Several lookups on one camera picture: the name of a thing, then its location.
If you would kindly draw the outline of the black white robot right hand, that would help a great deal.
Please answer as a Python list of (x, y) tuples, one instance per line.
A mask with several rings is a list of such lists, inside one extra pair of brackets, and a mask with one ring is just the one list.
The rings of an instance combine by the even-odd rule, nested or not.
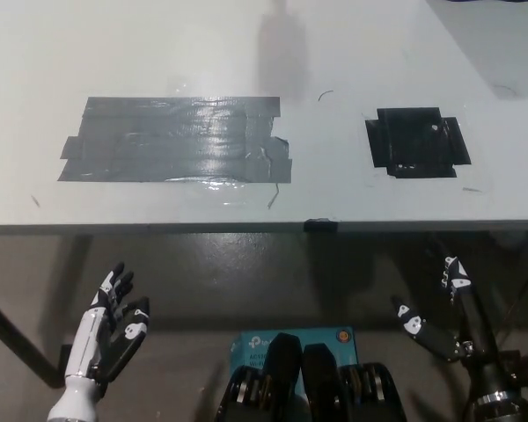
[(428, 322), (419, 312), (394, 295), (392, 305), (406, 334), (437, 358), (459, 361), (470, 378), (470, 398), (500, 401), (514, 393), (514, 386), (499, 357), (495, 335), (471, 277), (457, 256), (444, 258), (442, 284), (458, 308), (457, 335)]

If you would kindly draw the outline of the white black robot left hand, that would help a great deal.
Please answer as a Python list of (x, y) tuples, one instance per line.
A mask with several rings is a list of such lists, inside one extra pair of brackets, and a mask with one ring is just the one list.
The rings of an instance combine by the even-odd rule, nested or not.
[(133, 277), (119, 263), (100, 283), (78, 326), (66, 377), (79, 376), (108, 384), (138, 351), (150, 323), (150, 300), (144, 296), (129, 303), (123, 301), (133, 289)]

